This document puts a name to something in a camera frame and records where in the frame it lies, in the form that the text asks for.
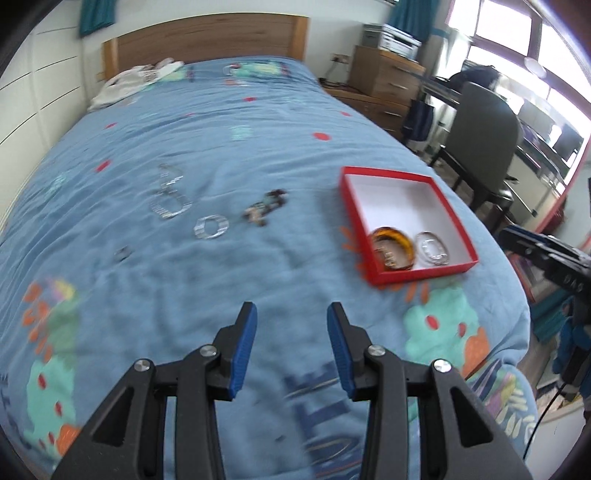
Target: gold bracelet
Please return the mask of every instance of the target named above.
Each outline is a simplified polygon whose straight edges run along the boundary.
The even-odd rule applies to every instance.
[[[371,233],[374,251],[387,270],[410,270],[414,265],[415,252],[412,240],[395,228],[383,226]]]

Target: black cable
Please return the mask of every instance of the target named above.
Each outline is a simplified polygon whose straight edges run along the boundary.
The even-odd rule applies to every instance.
[[[552,406],[552,403],[554,403],[554,400],[556,400],[559,395],[562,393],[563,388],[566,386],[566,383],[563,384],[558,391],[556,392],[556,394],[554,395],[554,397],[552,397],[552,400],[550,400],[550,403],[548,403],[548,405],[546,406],[545,410],[542,412],[542,415],[540,415],[540,418],[538,419],[538,423],[535,424],[534,427],[534,431],[531,432],[531,437],[529,439],[529,441],[527,442],[527,445],[525,447],[525,452],[523,453],[523,460],[525,460],[525,457],[527,456],[527,452],[530,449],[531,446],[531,442],[534,439],[534,435],[536,433],[536,431],[538,430],[538,427],[540,426],[540,423],[542,423],[542,419],[544,418],[544,415],[546,415],[548,413],[548,410],[550,409],[550,407]]]

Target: power outlet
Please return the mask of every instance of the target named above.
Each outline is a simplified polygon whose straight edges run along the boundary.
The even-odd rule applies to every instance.
[[[332,61],[335,61],[337,63],[348,64],[349,63],[349,59],[350,59],[350,56],[349,55],[342,55],[340,53],[333,53],[332,54]]]

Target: blue bedspread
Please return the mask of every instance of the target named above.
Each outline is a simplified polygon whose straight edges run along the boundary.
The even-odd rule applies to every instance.
[[[193,201],[169,220],[150,209],[161,163],[182,170],[175,187]],[[535,405],[514,365],[530,322],[509,262],[438,178],[480,263],[455,277],[370,286],[337,189],[344,165],[434,175],[289,59],[189,65],[86,115],[48,153],[0,240],[0,424],[27,462],[51,472],[137,358],[181,359],[233,323],[245,300],[259,319],[244,388],[217,408],[229,479],[358,472],[368,406],[337,384],[333,301],[405,359],[448,358],[467,375],[488,355],[470,384],[522,451]],[[268,225],[242,219],[272,189],[289,200]],[[212,214],[229,230],[196,239],[197,219]]]

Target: open box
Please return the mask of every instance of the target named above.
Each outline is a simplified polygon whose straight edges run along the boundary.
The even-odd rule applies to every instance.
[[[373,285],[444,277],[471,269],[476,250],[462,223],[431,177],[378,168],[343,167],[340,189]],[[445,244],[447,265],[435,266],[415,256],[412,270],[387,270],[378,261],[369,239],[376,228],[389,226],[414,241],[420,232],[432,232]]]

